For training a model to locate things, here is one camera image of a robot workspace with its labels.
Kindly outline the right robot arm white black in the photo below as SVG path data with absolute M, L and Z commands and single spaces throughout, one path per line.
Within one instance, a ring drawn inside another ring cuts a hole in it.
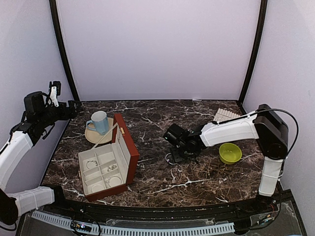
M 278 113 L 288 111 L 270 108 L 267 104 L 248 114 L 225 121 L 211 121 L 185 130 L 172 124 L 163 138 L 172 146 L 172 154 L 189 159 L 197 157 L 202 150 L 218 144 L 255 139 L 264 156 L 259 196 L 251 203 L 255 213 L 262 213 L 270 205 L 276 185 L 282 176 L 284 162 L 293 145 L 288 144 L 288 125 Z

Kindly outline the brown leather jewelry box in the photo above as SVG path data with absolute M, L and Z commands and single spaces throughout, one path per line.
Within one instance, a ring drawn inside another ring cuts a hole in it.
M 121 114 L 114 114 L 112 142 L 78 153 L 83 192 L 90 202 L 127 191 L 133 182 L 139 152 Z M 106 181 L 119 176 L 122 184 L 109 187 Z

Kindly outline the beige jewelry tray insert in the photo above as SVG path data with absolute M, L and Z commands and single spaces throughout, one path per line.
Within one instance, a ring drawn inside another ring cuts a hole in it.
M 238 115 L 238 114 L 236 114 L 234 112 L 231 112 L 231 111 L 219 108 L 217 110 L 217 113 L 214 116 L 213 121 L 222 122 L 222 121 L 238 118 L 239 116 L 240 115 Z

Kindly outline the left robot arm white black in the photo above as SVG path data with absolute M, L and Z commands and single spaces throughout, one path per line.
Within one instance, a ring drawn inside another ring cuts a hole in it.
M 10 130 L 10 137 L 0 150 L 0 221 L 1 228 L 5 225 L 11 231 L 11 225 L 23 214 L 50 205 L 58 214 L 69 211 L 69 202 L 55 195 L 51 187 L 37 187 L 18 193 L 7 194 L 8 181 L 21 162 L 39 139 L 46 139 L 50 134 L 47 127 L 53 128 L 60 120 L 75 118 L 81 102 L 69 100 L 59 102 L 58 93 L 51 89 L 49 94 L 41 91 L 28 94 L 24 98 L 25 111 L 21 122 Z

